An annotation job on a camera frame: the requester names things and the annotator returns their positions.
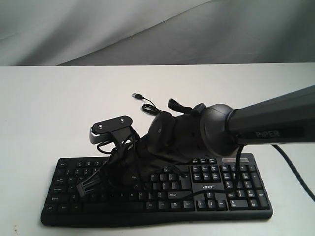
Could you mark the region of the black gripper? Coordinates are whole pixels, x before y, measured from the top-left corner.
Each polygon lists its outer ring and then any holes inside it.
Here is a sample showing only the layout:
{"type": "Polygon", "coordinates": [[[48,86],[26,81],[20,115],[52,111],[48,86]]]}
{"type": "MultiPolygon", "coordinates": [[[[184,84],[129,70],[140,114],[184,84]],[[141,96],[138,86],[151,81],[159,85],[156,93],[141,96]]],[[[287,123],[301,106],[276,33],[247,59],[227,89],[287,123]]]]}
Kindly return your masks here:
{"type": "Polygon", "coordinates": [[[131,189],[136,184],[148,182],[151,174],[167,166],[167,161],[150,153],[147,142],[148,138],[142,137],[122,156],[114,155],[101,172],[95,172],[77,185],[79,196],[85,197],[105,189],[131,189]]]}

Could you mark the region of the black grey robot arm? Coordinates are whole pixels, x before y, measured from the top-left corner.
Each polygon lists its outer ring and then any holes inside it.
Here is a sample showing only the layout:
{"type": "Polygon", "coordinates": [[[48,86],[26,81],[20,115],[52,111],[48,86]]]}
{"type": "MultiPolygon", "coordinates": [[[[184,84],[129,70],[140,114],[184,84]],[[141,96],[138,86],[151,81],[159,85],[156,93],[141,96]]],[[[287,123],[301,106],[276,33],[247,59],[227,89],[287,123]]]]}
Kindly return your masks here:
{"type": "Polygon", "coordinates": [[[170,168],[180,176],[179,165],[198,156],[236,156],[248,145],[312,143],[315,140],[315,88],[307,87],[242,109],[225,104],[182,106],[173,99],[170,110],[160,112],[147,134],[139,136],[132,119],[121,116],[95,123],[90,142],[97,148],[114,144],[108,160],[77,185],[80,196],[99,190],[129,190],[151,175],[170,168]]]}

